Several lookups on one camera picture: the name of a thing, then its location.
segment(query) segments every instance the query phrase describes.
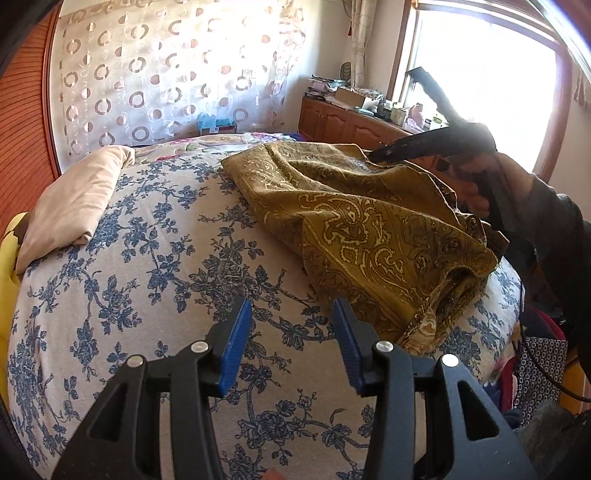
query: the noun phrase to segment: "cabinet door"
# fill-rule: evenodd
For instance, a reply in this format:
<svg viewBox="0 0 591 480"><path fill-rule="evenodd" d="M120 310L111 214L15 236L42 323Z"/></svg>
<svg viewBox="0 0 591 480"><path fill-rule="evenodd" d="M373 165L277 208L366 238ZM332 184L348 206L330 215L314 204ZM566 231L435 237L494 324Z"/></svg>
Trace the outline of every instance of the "cabinet door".
<svg viewBox="0 0 591 480"><path fill-rule="evenodd" d="M388 128L379 123L354 115L349 129L349 141L364 150L377 150L388 141Z"/></svg>
<svg viewBox="0 0 591 480"><path fill-rule="evenodd" d="M301 103L300 133L310 141L317 141L322 134L324 105L309 98L304 98Z"/></svg>
<svg viewBox="0 0 591 480"><path fill-rule="evenodd" d="M323 143L344 143L345 129L350 113L337 106L326 105L324 109L324 135L319 139Z"/></svg>
<svg viewBox="0 0 591 480"><path fill-rule="evenodd" d="M388 135L386 137L386 140L384 141L384 143L386 145L390 145L390 143L394 143L396 140L400 140L401 138L406 138L410 135L410 133L405 132L401 129L397 129L394 127L390 127L389 131L388 131Z"/></svg>

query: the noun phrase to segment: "paisley cloth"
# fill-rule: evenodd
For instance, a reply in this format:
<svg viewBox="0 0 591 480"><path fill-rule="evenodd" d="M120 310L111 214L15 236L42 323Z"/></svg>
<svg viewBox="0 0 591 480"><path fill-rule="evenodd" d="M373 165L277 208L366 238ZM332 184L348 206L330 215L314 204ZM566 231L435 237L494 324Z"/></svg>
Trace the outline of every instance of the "paisley cloth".
<svg viewBox="0 0 591 480"><path fill-rule="evenodd" d="M449 333L498 265L480 220L411 163L381 167L356 145L277 142L222 165L255 217L302 258L325 307L348 298L381 339L411 353Z"/></svg>

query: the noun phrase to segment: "wooden wardrobe door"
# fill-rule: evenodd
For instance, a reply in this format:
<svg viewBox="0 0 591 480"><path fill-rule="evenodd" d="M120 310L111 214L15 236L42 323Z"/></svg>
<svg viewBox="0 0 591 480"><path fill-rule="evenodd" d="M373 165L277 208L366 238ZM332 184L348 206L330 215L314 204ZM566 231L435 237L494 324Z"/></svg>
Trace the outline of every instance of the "wooden wardrobe door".
<svg viewBox="0 0 591 480"><path fill-rule="evenodd" d="M323 136L323 112L323 102L304 97L301 103L298 129L306 137L306 140L317 142Z"/></svg>
<svg viewBox="0 0 591 480"><path fill-rule="evenodd" d="M337 106L326 105L324 108L324 135L319 141L323 143L345 143L345 131L350 113Z"/></svg>
<svg viewBox="0 0 591 480"><path fill-rule="evenodd" d="M31 32L0 79L0 233L32 209L58 176L47 102L58 5Z"/></svg>
<svg viewBox="0 0 591 480"><path fill-rule="evenodd" d="M388 144L389 128L377 121L354 115L348 132L350 143L364 150L377 150Z"/></svg>

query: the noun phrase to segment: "cardboard box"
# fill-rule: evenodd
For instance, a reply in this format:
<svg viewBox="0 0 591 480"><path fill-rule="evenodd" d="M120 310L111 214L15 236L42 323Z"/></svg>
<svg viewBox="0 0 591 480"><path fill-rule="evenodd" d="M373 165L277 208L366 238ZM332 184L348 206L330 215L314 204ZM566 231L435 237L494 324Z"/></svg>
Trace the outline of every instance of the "cardboard box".
<svg viewBox="0 0 591 480"><path fill-rule="evenodd" d="M370 110L372 106L378 104L377 100L373 100L341 87L337 89L335 99L339 102L346 103L347 105L358 106L359 108L364 108L366 110Z"/></svg>

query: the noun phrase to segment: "sheer curtain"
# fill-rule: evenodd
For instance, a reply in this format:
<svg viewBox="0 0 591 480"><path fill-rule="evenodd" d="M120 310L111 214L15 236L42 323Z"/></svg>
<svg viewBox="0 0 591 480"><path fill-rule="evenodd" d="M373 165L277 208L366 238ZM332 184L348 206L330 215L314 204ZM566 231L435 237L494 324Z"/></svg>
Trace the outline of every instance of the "sheer curtain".
<svg viewBox="0 0 591 480"><path fill-rule="evenodd" d="M117 0L61 18L51 107L62 169L100 146L194 135L200 113L279 130L305 38L294 0Z"/></svg>

